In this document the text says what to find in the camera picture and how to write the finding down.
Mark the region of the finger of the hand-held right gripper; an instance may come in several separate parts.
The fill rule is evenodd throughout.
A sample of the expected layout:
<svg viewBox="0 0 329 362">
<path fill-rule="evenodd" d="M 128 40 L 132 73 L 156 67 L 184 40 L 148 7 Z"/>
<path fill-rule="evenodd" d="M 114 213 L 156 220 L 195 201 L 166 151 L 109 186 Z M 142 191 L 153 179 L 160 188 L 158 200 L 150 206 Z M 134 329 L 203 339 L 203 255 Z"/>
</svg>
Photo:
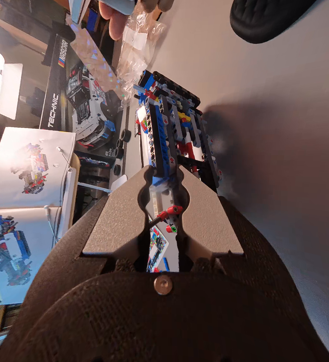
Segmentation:
<svg viewBox="0 0 329 362">
<path fill-rule="evenodd" d="M 69 0 L 72 21 L 80 24 L 90 4 L 90 0 Z"/>
</svg>

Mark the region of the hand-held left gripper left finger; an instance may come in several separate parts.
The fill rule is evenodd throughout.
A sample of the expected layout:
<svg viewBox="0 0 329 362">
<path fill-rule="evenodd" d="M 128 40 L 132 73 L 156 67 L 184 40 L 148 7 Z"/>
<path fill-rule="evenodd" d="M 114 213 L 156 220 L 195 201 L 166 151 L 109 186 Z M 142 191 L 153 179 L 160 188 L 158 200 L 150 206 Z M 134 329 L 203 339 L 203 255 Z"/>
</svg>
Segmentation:
<svg viewBox="0 0 329 362">
<path fill-rule="evenodd" d="M 83 247 L 84 256 L 128 259 L 137 268 L 147 267 L 150 227 L 146 206 L 152 181 L 153 166 L 147 165 L 109 195 Z"/>
</svg>

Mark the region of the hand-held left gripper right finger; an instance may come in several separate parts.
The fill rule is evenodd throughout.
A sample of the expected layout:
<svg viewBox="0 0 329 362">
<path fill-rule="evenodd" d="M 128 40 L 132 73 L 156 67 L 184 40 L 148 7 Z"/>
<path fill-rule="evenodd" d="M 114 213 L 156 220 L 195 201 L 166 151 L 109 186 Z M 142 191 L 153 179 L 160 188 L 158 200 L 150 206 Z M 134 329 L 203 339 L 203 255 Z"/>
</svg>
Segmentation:
<svg viewBox="0 0 329 362">
<path fill-rule="evenodd" d="M 213 266 L 217 258 L 243 256 L 244 250 L 217 193 L 177 167 L 176 204 L 179 214 L 179 267 L 191 268 L 201 258 Z"/>
</svg>

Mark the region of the holographic sticker sheet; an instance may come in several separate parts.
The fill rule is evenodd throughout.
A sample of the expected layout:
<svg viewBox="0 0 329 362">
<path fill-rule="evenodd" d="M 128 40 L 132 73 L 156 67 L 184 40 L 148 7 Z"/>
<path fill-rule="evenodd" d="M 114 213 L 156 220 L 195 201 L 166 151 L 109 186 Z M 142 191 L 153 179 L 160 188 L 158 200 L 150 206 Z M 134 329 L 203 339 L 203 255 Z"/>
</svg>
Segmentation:
<svg viewBox="0 0 329 362">
<path fill-rule="evenodd" d="M 150 229 L 149 257 L 146 269 L 147 272 L 158 271 L 158 266 L 164 256 L 168 245 L 168 241 L 158 229 L 158 227 L 153 226 Z"/>
</svg>

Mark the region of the peeled holographic sticker strip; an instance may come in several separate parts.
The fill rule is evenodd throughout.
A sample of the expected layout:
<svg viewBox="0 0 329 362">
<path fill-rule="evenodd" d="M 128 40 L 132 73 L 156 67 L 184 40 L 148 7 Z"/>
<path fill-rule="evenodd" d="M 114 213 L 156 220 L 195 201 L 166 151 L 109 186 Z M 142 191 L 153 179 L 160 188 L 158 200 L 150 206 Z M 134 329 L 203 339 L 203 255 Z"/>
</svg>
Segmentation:
<svg viewBox="0 0 329 362">
<path fill-rule="evenodd" d="M 75 34 L 75 39 L 70 45 L 78 58 L 104 91 L 113 90 L 118 98 L 125 102 L 126 94 L 123 92 L 121 81 L 114 74 L 88 31 L 75 23 L 70 23 L 69 26 Z"/>
</svg>

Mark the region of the lego instruction booklet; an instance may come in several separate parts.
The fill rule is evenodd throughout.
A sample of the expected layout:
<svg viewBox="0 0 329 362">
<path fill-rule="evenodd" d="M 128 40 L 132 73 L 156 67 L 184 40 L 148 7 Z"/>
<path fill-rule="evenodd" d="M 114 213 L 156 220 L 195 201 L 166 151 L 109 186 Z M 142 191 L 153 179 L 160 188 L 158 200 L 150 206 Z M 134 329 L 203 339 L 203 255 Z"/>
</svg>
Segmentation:
<svg viewBox="0 0 329 362">
<path fill-rule="evenodd" d="M 6 127 L 0 141 L 0 305 L 19 304 L 60 238 L 75 134 Z"/>
</svg>

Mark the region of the lego race car model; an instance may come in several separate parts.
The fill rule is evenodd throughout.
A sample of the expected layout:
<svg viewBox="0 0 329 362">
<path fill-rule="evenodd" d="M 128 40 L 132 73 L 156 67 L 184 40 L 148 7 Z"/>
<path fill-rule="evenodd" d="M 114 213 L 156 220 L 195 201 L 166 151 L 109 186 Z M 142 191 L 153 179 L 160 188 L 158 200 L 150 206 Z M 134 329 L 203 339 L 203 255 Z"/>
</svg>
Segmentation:
<svg viewBox="0 0 329 362">
<path fill-rule="evenodd" d="M 217 192 L 222 172 L 206 134 L 200 99 L 166 76 L 144 70 L 133 85 L 139 107 L 135 125 L 141 136 L 142 158 L 153 166 L 151 191 L 171 193 L 171 211 L 155 211 L 155 220 L 178 226 L 176 209 L 177 167 L 184 166 L 206 186 Z"/>
</svg>

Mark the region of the black lego set box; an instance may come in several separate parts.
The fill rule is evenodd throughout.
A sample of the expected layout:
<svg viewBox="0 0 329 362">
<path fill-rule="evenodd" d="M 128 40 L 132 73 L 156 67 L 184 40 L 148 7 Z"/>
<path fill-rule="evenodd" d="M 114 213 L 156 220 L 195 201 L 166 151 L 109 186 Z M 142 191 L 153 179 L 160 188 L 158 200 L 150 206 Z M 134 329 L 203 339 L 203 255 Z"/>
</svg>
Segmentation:
<svg viewBox="0 0 329 362">
<path fill-rule="evenodd" d="M 72 133 L 81 163 L 111 169 L 120 138 L 121 101 L 100 86 L 67 39 L 56 34 L 52 45 L 52 55 L 47 51 L 44 58 L 51 64 L 39 128 Z"/>
</svg>

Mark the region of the person's right hand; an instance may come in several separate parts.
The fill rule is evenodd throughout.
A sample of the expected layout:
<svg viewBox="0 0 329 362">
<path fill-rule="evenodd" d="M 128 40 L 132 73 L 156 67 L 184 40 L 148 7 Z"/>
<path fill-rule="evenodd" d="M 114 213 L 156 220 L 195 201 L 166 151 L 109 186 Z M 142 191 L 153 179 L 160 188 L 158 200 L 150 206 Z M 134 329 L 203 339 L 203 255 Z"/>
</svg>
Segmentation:
<svg viewBox="0 0 329 362">
<path fill-rule="evenodd" d="M 171 9 L 174 0 L 140 0 L 138 2 L 151 19 L 157 21 L 163 12 Z M 129 16 L 118 12 L 102 1 L 99 1 L 99 12 L 105 20 L 109 20 L 110 37 L 115 41 L 119 40 L 123 35 Z"/>
</svg>

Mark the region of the clear plastic bags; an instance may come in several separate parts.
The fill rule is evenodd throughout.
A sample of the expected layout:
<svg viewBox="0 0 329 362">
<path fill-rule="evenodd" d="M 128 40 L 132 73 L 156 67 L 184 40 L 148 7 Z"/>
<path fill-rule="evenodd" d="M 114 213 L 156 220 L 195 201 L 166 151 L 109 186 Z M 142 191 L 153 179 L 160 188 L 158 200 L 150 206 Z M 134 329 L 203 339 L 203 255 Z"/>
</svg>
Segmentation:
<svg viewBox="0 0 329 362">
<path fill-rule="evenodd" d="M 117 65 L 122 98 L 129 102 L 144 70 L 152 61 L 157 43 L 167 26 L 146 13 L 140 2 L 129 16 L 122 36 L 121 53 Z"/>
</svg>

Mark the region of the white book stand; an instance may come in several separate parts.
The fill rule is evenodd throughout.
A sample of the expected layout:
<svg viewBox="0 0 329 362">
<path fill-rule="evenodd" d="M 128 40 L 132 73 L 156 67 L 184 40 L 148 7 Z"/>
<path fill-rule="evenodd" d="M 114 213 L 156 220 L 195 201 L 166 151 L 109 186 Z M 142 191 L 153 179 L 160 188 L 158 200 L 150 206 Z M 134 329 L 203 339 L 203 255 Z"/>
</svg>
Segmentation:
<svg viewBox="0 0 329 362">
<path fill-rule="evenodd" d="M 121 174 L 115 176 L 113 174 L 113 168 L 116 165 L 114 160 L 82 151 L 75 151 L 74 154 L 76 156 L 72 161 L 73 165 L 67 169 L 63 205 L 58 208 L 56 219 L 54 219 L 54 208 L 44 206 L 53 236 L 52 247 L 84 214 L 84 211 L 88 210 L 89 203 L 84 206 L 86 191 L 96 190 L 110 194 L 127 181 L 127 175 L 123 173 L 124 162 L 121 165 Z"/>
</svg>

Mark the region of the black mesh pad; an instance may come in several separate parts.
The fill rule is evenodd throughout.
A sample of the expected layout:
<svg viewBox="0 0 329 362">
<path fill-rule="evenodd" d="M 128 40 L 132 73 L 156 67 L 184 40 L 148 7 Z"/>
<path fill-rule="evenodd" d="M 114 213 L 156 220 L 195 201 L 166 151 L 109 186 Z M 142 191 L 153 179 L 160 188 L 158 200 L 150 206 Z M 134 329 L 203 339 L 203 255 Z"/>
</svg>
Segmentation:
<svg viewBox="0 0 329 362">
<path fill-rule="evenodd" d="M 315 0 L 234 0 L 230 25 L 248 43 L 270 41 L 296 23 Z"/>
</svg>

